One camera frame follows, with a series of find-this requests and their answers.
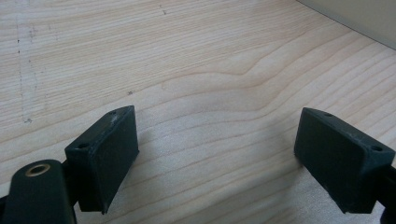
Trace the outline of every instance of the light wood surface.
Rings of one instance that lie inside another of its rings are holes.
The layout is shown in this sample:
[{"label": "light wood surface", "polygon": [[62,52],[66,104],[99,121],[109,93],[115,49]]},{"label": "light wood surface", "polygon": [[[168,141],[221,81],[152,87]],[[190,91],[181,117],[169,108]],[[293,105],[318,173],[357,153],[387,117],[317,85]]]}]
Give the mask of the light wood surface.
[{"label": "light wood surface", "polygon": [[293,156],[304,106],[396,148],[396,51],[291,0],[0,3],[0,194],[135,105],[141,153],[79,223],[378,223]]}]

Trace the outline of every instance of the clamp jaw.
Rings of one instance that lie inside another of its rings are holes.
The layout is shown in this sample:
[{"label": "clamp jaw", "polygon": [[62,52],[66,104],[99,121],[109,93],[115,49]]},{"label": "clamp jaw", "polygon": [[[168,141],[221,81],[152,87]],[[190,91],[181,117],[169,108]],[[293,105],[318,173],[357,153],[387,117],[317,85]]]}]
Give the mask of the clamp jaw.
[{"label": "clamp jaw", "polygon": [[343,213],[368,214],[379,201],[381,221],[396,223],[394,150],[332,114],[304,108],[294,153]]},{"label": "clamp jaw", "polygon": [[77,223],[76,202],[105,214],[139,153],[134,107],[103,115],[64,151],[65,162],[36,161],[12,177],[2,223]]}]

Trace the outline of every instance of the wooden board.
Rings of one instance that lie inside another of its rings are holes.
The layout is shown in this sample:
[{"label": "wooden board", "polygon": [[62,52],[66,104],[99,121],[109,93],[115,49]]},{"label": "wooden board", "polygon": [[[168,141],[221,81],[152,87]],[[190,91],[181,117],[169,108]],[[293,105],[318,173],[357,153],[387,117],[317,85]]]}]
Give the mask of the wooden board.
[{"label": "wooden board", "polygon": [[293,156],[301,109],[396,148],[396,51],[290,0],[3,1],[0,193],[107,111],[141,153],[107,215],[79,223],[373,223]]}]

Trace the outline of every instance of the black clamp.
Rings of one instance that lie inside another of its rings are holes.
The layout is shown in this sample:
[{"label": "black clamp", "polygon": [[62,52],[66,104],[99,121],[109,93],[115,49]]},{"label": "black clamp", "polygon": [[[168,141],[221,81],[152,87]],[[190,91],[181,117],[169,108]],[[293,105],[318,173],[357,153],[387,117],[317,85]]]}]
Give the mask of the black clamp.
[{"label": "black clamp", "polygon": [[77,223],[76,202],[106,213],[139,153],[134,107],[105,114],[64,151],[64,163],[36,161],[12,177],[0,199],[3,223]]},{"label": "black clamp", "polygon": [[294,153],[341,211],[386,210],[382,223],[396,223],[395,151],[336,116],[304,108]]}]

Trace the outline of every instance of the screw hole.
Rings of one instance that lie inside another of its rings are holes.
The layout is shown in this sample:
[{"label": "screw hole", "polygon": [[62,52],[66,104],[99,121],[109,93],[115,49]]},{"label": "screw hole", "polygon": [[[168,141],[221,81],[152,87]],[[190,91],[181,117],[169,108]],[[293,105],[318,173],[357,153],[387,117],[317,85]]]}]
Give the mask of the screw hole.
[{"label": "screw hole", "polygon": [[382,147],[372,147],[372,150],[374,150],[374,151],[382,151]]},{"label": "screw hole", "polygon": [[37,175],[42,175],[46,173],[50,169],[49,164],[38,164],[36,166],[31,167],[28,171],[26,171],[26,176],[32,177]]},{"label": "screw hole", "polygon": [[82,143],[82,144],[78,145],[78,148],[82,149],[82,148],[88,147],[89,145],[90,145],[89,143]]}]

